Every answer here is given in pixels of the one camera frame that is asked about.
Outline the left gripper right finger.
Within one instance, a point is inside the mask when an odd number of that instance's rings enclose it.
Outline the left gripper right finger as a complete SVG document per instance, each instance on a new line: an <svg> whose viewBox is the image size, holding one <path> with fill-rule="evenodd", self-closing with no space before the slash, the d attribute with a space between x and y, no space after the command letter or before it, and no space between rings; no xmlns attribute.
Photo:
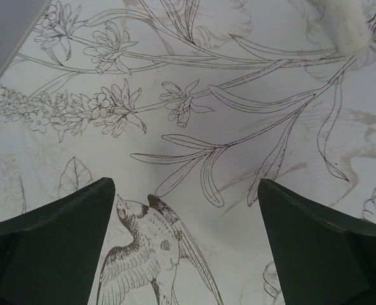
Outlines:
<svg viewBox="0 0 376 305"><path fill-rule="evenodd" d="M286 304L376 304L376 224L269 179L258 202Z"/></svg>

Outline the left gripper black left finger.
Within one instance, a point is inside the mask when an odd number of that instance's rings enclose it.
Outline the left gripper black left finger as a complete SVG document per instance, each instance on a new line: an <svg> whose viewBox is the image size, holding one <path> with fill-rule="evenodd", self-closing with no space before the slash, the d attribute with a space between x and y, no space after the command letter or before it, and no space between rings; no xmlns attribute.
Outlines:
<svg viewBox="0 0 376 305"><path fill-rule="evenodd" d="M101 178L0 222L0 304L87 304L114 197Z"/></svg>

